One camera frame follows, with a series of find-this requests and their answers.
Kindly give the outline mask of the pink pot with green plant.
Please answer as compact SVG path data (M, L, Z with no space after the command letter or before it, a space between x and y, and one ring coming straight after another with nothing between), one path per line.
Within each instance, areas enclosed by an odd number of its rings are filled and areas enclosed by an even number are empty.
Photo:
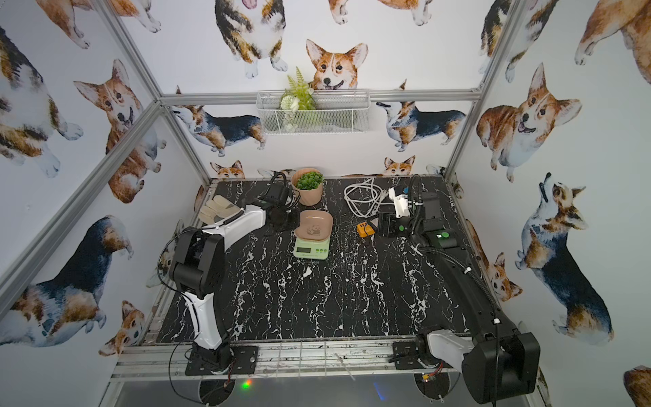
M292 175L293 188L300 194L299 202L303 206L315 206L323 196L324 176L313 168L303 168Z

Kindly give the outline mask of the beige work glove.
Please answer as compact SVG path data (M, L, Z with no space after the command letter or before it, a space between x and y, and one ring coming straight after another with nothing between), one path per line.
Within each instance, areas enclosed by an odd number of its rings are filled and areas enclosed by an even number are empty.
M241 209L221 195L216 195L209 199L199 210L198 218L206 225L219 223L230 218Z

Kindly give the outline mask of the artificial fern with flower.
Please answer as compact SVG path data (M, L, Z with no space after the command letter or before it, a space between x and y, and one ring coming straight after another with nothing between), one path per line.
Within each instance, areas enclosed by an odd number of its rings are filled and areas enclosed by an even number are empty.
M288 76L288 82L289 88L281 97L280 109L291 112L316 110L314 89L305 80L300 69L296 68L295 76Z

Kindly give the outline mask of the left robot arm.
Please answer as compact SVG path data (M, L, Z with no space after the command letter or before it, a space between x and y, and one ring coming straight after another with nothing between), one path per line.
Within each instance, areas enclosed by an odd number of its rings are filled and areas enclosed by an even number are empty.
M287 176L275 172L266 190L240 208L227 200L210 202L204 213L208 225L188 227L178 235L175 257L168 275L186 301L193 323L193 355L210 371L235 365L215 294L226 272L225 254L233 244L261 229L267 216L288 213L298 202Z

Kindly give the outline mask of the orange power strip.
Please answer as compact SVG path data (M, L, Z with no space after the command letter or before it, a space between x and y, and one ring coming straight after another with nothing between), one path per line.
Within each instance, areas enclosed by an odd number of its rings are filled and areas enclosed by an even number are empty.
M377 227L373 224L372 221L367 220L359 223L356 226L356 231L361 238L368 238L377 234Z

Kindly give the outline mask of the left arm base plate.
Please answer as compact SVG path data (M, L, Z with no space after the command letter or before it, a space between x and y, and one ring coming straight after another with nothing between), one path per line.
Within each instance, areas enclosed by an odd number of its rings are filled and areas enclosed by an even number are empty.
M187 376L254 374L259 356L257 346L222 344L218 349L205 349L193 344L186 366Z

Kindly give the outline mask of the green electronic scale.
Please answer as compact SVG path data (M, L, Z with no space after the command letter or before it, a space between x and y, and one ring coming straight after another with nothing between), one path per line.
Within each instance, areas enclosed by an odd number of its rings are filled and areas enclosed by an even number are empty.
M300 259L324 260L329 255L330 238L315 241L298 237L293 249L293 255Z

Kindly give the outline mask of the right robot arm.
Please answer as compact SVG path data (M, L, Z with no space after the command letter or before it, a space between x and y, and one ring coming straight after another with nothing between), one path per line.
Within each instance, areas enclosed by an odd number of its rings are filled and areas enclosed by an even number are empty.
M437 195L424 193L422 180L415 175L408 193L394 197L393 202L398 212L381 213L381 236L404 238L435 269L460 305L468 328L466 333L457 333L440 325L418 333L405 352L394 353L391 361L396 368L450 366L464 378L471 397L480 405L533 393L539 342L505 315L473 267L468 250L445 228Z

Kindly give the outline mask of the pink square bowl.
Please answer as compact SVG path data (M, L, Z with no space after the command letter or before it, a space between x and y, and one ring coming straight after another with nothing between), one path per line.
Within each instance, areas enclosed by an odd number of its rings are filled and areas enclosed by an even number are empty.
M299 226L294 231L296 237L303 240L321 242L332 234L333 217L323 210L303 210L299 215Z

